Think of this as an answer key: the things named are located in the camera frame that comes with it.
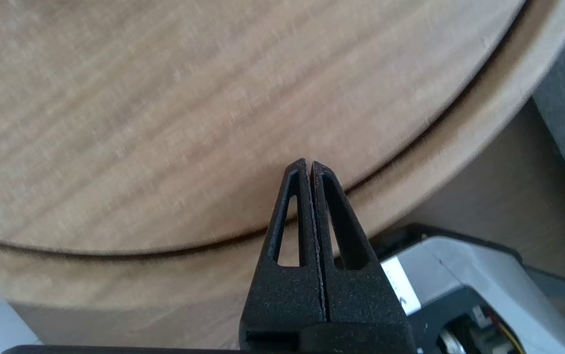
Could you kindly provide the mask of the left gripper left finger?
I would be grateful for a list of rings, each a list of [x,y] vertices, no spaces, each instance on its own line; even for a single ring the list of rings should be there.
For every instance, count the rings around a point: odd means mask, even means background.
[[[299,214],[299,264],[282,266],[278,260],[292,198]],[[239,323],[243,351],[296,352],[300,332],[326,320],[318,250],[307,163],[301,158],[284,171]]]

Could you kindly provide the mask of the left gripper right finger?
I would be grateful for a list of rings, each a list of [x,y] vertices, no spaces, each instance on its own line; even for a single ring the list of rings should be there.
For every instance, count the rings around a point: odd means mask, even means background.
[[[311,352],[413,353],[411,325],[334,171],[315,161],[311,186],[326,311]]]

